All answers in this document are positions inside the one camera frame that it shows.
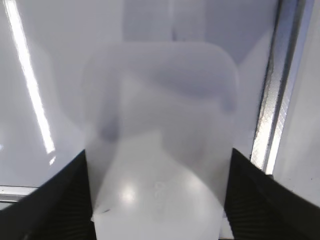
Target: translucent plastic sheet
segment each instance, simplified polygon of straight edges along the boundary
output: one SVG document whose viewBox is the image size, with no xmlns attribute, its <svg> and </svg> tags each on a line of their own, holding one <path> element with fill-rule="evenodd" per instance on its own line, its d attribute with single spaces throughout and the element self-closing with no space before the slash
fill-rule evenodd
<svg viewBox="0 0 320 240">
<path fill-rule="evenodd" d="M 86 156 L 97 238 L 218 239 L 237 68 L 224 50 L 201 42 L 202 1 L 152 0 L 137 12 L 132 2 L 147 1 L 114 3 L 122 21 L 115 21 L 122 31 L 115 27 L 114 33 L 122 32 L 121 40 L 97 52 L 84 72 Z M 186 4 L 180 15 L 177 3 Z M 165 13 L 175 13 L 185 29 L 166 22 Z M 146 16 L 155 18 L 145 22 L 150 31 L 134 32 Z M 162 33 L 152 33 L 155 26 Z M 185 42 L 179 40 L 182 35 Z"/>
</svg>

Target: metal frame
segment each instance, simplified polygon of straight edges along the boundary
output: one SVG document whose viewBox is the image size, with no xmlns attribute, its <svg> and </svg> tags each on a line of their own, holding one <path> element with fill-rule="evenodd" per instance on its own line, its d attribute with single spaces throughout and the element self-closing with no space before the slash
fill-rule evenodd
<svg viewBox="0 0 320 240">
<path fill-rule="evenodd" d="M 314 0 L 279 1 L 250 159 L 268 175 L 274 170 L 313 4 Z"/>
<path fill-rule="evenodd" d="M 16 203 L 36 189 L 25 186 L 0 186 L 0 203 Z"/>
</svg>

